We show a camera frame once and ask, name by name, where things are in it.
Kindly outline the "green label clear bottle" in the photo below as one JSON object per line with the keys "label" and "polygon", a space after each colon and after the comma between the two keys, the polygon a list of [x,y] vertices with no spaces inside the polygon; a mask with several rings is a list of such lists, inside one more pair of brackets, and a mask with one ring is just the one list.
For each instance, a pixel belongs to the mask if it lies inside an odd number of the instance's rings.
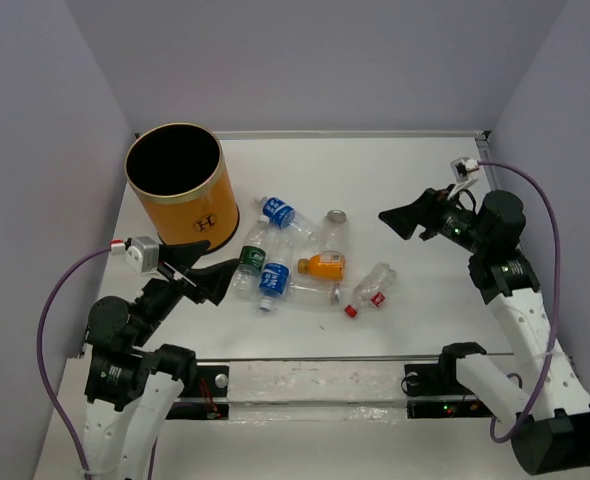
{"label": "green label clear bottle", "polygon": [[269,218],[260,215],[247,233],[239,255],[239,265],[233,279],[238,299],[250,300],[259,285],[260,275],[269,246]]}

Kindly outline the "clear jar silver lid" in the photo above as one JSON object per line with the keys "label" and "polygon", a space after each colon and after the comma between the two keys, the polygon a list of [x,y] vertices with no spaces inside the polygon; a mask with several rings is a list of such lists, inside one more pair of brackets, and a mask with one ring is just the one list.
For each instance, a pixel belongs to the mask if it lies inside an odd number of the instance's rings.
{"label": "clear jar silver lid", "polygon": [[346,254],[349,246],[349,220],[342,210],[329,210],[322,222],[320,250]]}

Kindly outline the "red cap clear bottle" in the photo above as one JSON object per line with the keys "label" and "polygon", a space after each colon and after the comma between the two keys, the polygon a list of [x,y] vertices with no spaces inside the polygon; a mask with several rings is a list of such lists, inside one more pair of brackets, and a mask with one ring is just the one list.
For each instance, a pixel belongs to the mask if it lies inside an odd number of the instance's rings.
{"label": "red cap clear bottle", "polygon": [[354,288],[344,313],[349,318],[356,318],[366,308],[380,308],[396,278],[397,272],[388,263],[376,264]]}

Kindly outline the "blue label bottle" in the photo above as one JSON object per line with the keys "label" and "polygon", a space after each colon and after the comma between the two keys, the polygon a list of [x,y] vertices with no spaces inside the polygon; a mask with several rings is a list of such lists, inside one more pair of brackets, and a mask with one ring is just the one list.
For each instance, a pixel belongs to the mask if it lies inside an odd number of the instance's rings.
{"label": "blue label bottle", "polygon": [[285,201],[264,196],[255,199],[254,204],[272,225],[291,234],[299,243],[311,243],[318,239],[319,227]]}
{"label": "blue label bottle", "polygon": [[284,296],[291,275],[294,250],[292,235],[279,231],[274,237],[272,249],[260,276],[259,309],[262,312],[274,311],[278,301]]}

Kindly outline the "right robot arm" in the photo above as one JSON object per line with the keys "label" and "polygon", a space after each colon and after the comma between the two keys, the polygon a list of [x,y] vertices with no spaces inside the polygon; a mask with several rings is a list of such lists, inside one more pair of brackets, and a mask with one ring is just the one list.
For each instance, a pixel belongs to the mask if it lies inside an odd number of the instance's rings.
{"label": "right robot arm", "polygon": [[510,443],[522,469],[540,475],[590,466],[590,394],[576,376],[547,315],[539,280],[519,250],[526,224],[522,201],[496,190],[478,210],[449,189],[426,189],[413,203],[380,212],[402,239],[417,227],[470,252],[469,275],[504,334],[518,365],[512,380],[474,342],[443,348],[435,368],[445,391],[463,387],[490,410],[491,438]]}

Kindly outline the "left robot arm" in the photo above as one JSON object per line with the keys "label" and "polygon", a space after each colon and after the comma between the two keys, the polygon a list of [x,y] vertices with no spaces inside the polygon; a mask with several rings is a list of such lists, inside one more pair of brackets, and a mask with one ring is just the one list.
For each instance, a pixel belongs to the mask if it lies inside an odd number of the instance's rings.
{"label": "left robot arm", "polygon": [[92,351],[85,387],[86,475],[143,478],[173,403],[194,388],[194,351],[170,344],[152,352],[143,348],[181,299],[219,305],[225,298],[239,261],[196,268],[209,247],[207,241],[164,245],[147,236],[111,242],[110,253],[123,256],[148,281],[134,300],[105,296],[88,315],[85,342]]}

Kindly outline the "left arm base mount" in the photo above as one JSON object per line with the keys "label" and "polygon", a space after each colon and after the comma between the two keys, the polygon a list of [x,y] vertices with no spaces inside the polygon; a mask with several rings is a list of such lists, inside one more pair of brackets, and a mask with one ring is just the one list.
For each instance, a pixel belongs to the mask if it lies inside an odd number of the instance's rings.
{"label": "left arm base mount", "polygon": [[219,421],[229,416],[230,365],[199,363],[197,376],[171,406],[167,420]]}

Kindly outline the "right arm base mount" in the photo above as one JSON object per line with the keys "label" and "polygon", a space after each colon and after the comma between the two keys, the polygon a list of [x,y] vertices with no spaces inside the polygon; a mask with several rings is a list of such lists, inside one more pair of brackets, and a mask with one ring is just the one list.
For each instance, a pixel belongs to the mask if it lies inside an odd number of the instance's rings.
{"label": "right arm base mount", "polygon": [[406,364],[400,387],[411,420],[491,417],[475,394],[446,380],[437,363]]}

